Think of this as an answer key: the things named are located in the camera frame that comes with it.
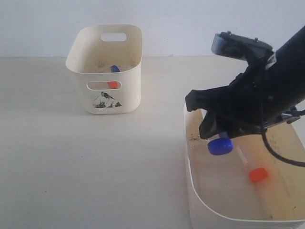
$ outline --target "white tabletop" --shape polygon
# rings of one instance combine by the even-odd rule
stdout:
[[[0,228],[190,229],[184,97],[245,67],[144,58],[139,108],[93,115],[64,58],[0,59]]]

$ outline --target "basket handle hole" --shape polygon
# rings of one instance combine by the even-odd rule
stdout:
[[[90,81],[87,87],[92,91],[118,90],[122,84],[119,81]]]
[[[124,42],[127,40],[127,35],[123,32],[103,33],[101,39],[104,42]]]

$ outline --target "white plastic bin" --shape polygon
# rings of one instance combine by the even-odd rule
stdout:
[[[199,136],[201,110],[187,112],[186,175],[194,229],[296,229],[305,221],[305,168],[275,159],[260,135],[233,139],[234,150],[213,156]],[[305,161],[303,144],[286,123],[267,132],[270,145],[283,156]],[[237,149],[266,168],[268,177],[252,183]]]
[[[79,32],[66,67],[88,112],[118,114],[131,112],[140,105],[141,62],[140,28],[93,25]],[[120,72],[111,72],[113,65]]]

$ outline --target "black graphic on basket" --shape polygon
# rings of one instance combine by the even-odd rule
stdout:
[[[93,102],[95,108],[119,107],[121,104],[116,101],[111,95],[102,92],[101,95],[96,97]]]

